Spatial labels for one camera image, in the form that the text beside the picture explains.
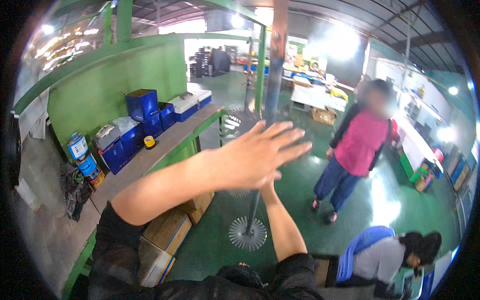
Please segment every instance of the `pink shirt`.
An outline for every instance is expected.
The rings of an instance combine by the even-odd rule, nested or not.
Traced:
[[[335,148],[335,158],[348,173],[364,176],[387,134],[387,120],[376,121],[368,111],[361,111]]]

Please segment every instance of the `blue pants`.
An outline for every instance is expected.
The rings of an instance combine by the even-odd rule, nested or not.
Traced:
[[[330,203],[333,210],[338,212],[348,199],[361,176],[348,173],[336,160],[335,155],[328,162],[327,168],[315,184],[313,192],[319,201],[323,200],[336,187]]]

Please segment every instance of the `white table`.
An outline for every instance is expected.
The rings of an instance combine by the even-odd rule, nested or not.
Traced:
[[[392,119],[394,119],[398,125],[398,134],[403,137],[401,140],[403,151],[407,155],[413,171],[415,172],[421,166],[423,160],[427,159],[431,163],[436,164],[438,169],[443,173],[444,168],[432,149],[430,149],[420,133],[413,128],[412,124],[409,123],[400,111],[397,111]]]
[[[325,86],[314,84],[306,87],[296,84],[290,98],[290,109],[308,111],[309,107],[325,109],[326,106],[338,111],[345,111],[347,102],[342,98],[331,97]]]

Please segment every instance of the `epoxy floor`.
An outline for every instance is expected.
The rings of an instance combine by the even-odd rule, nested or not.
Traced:
[[[202,89],[212,91],[212,102],[222,104],[225,108],[243,108],[244,81],[241,72],[195,79]],[[460,243],[455,194],[448,177],[443,176],[434,181],[426,192],[418,193],[408,181],[396,154],[388,150],[383,152],[370,178],[357,185],[338,214],[336,223],[325,225],[322,210],[315,214],[310,207],[314,197],[313,187],[327,165],[325,151],[334,128],[315,122],[306,112],[294,110],[289,113],[287,107],[290,96],[290,92],[281,91],[277,120],[292,120],[295,127],[305,129],[305,139],[313,141],[313,148],[307,155],[280,169],[283,177],[275,187],[310,252],[341,254],[353,238],[374,225],[390,225],[396,234],[411,230],[421,233],[437,230],[443,238],[441,255]],[[203,149],[219,146],[217,124],[201,135],[201,143]],[[175,255],[177,260],[167,280],[202,280],[214,275],[226,264],[240,262],[257,270],[265,281],[271,280],[276,256],[270,231],[265,245],[254,252],[236,248],[228,239],[230,224],[237,217],[247,216],[251,199],[251,195],[237,198],[228,192],[216,192],[202,220],[190,230]],[[322,209],[326,212],[331,205],[327,203]],[[268,228],[262,202],[259,203],[256,217]]]

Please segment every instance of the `tape roll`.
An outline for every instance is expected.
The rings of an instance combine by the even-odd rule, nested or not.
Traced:
[[[144,143],[145,143],[145,146],[151,147],[155,145],[155,140],[153,139],[153,136],[149,135],[144,138]]]

